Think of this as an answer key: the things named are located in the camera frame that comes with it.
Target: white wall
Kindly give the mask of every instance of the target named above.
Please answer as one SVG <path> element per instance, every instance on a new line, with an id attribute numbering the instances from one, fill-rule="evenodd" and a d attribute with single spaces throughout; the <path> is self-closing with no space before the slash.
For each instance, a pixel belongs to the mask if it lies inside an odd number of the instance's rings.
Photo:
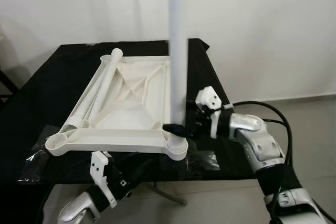
<path id="1" fill-rule="evenodd" d="M 336 92 L 336 0 L 188 0 L 229 98 Z M 168 38 L 167 0 L 0 0 L 2 69 L 22 85 L 60 44 Z"/>

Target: black chair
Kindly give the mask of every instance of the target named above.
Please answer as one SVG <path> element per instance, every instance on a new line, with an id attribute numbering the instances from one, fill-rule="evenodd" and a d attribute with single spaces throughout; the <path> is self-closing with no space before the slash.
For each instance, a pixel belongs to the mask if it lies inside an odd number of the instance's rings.
<path id="1" fill-rule="evenodd" d="M 0 94 L 0 106 L 4 104 L 2 98 L 10 98 L 13 96 L 19 89 L 12 83 L 11 80 L 1 71 L 0 69 L 0 82 L 12 93 L 12 94 Z"/>

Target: black tablecloth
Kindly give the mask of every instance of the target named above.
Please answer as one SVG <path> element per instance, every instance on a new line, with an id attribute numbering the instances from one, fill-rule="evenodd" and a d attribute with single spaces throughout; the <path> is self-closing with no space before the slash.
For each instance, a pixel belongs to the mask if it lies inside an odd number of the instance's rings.
<path id="1" fill-rule="evenodd" d="M 100 56 L 120 48 L 124 56 L 168 55 L 167 41 L 104 42 L 99 44 L 61 45 L 37 70 L 21 90 L 0 109 L 1 176 L 0 183 L 15 183 L 22 172 L 32 146 L 46 125 L 61 127 L 80 98 L 100 64 Z M 227 96 L 206 54 L 209 46 L 200 39 L 190 39 L 188 47 L 187 99 L 195 100 L 198 91 L 212 86 L 223 103 Z M 187 111 L 186 126 L 193 122 L 193 111 Z M 148 180 L 210 180 L 252 178 L 242 148 L 225 137 L 214 140 L 209 136 L 188 140 L 188 157 L 181 162 L 171 161 L 163 154 L 156 156 L 155 172 Z M 215 153 L 219 168 L 204 156 Z M 115 153 L 116 158 L 123 153 Z M 90 156 L 90 152 L 71 151 L 51 157 L 41 180 L 48 184 L 72 164 Z M 60 183 L 88 183 L 89 161 L 69 171 Z"/>

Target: white tray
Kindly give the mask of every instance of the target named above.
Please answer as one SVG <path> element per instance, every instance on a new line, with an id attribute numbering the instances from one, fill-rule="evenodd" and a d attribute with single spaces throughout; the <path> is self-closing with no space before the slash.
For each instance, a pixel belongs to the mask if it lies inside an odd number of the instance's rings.
<path id="1" fill-rule="evenodd" d="M 185 153 L 169 150 L 169 133 L 162 130 L 170 122 L 169 57 L 112 53 L 112 59 L 101 57 L 69 118 L 47 140 L 46 148 L 55 156 L 76 150 L 165 153 L 174 160 L 183 159 Z M 107 73 L 113 71 L 104 86 Z"/>

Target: white tube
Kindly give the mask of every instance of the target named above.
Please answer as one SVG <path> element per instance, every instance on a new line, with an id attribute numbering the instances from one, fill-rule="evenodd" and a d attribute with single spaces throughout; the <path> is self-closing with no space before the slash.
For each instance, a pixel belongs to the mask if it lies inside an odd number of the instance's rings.
<path id="1" fill-rule="evenodd" d="M 114 73 L 117 69 L 117 65 L 122 58 L 122 51 L 119 48 L 114 48 L 111 53 L 111 60 L 110 63 L 106 66 L 106 73 L 102 80 L 101 86 L 98 90 L 96 99 L 92 106 L 91 113 L 89 115 L 89 120 L 94 118 L 101 110 L 101 107 L 104 103 L 107 91 L 110 88 L 110 84 Z"/>
<path id="2" fill-rule="evenodd" d="M 185 123 L 185 101 L 187 93 L 188 43 L 185 30 L 185 0 L 169 0 L 170 12 L 170 121 Z M 168 146 L 174 151 L 183 151 L 187 146 L 185 138 L 171 134 Z"/>

